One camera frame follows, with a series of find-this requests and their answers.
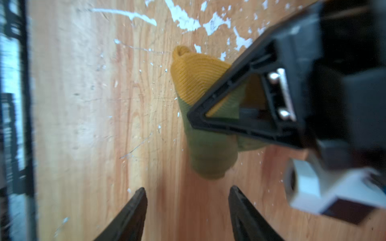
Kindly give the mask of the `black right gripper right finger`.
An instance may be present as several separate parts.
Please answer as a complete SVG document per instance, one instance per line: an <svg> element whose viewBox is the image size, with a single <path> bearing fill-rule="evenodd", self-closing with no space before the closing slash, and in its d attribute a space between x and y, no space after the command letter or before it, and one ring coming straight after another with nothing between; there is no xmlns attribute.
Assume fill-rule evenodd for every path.
<svg viewBox="0 0 386 241"><path fill-rule="evenodd" d="M236 241L282 241L244 193L232 186L228 197L234 239Z"/></svg>

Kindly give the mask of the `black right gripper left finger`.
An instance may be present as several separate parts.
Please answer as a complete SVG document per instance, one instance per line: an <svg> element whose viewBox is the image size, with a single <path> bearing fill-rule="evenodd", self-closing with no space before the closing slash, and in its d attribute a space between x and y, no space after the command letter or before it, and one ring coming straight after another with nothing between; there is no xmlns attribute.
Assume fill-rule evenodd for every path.
<svg viewBox="0 0 386 241"><path fill-rule="evenodd" d="M141 241L146 219L148 199L141 187L122 208L96 241Z"/></svg>

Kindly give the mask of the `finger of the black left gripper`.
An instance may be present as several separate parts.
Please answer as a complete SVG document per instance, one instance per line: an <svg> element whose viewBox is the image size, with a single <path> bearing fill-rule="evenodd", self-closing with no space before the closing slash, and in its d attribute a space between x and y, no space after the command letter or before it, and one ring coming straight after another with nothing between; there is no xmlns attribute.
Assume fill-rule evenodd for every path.
<svg viewBox="0 0 386 241"><path fill-rule="evenodd" d="M222 99L246 84L240 119L227 123L228 130L270 144L304 147L304 74L297 58L294 34L275 29L266 31L232 63L206 95L211 100Z"/></svg>

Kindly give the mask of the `green striped sock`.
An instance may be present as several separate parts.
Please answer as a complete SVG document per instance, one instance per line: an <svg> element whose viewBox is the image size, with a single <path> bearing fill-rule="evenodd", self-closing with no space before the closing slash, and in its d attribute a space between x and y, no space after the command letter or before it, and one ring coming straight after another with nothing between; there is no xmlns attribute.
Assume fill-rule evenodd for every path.
<svg viewBox="0 0 386 241"><path fill-rule="evenodd" d="M216 57L179 45L172 52L170 74L174 84L187 139L189 164L207 180L221 179L238 160L240 152L266 147L262 140L230 131L226 124L240 119L246 84L222 99L211 100L208 91L231 65Z"/></svg>

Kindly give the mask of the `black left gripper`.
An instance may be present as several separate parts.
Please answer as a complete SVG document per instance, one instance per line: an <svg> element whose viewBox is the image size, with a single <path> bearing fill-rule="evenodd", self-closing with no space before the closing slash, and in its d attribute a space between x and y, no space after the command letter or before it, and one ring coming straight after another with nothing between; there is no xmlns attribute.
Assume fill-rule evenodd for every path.
<svg viewBox="0 0 386 241"><path fill-rule="evenodd" d="M329 169L386 166L386 3L317 1L271 27L289 117L274 142Z"/></svg>

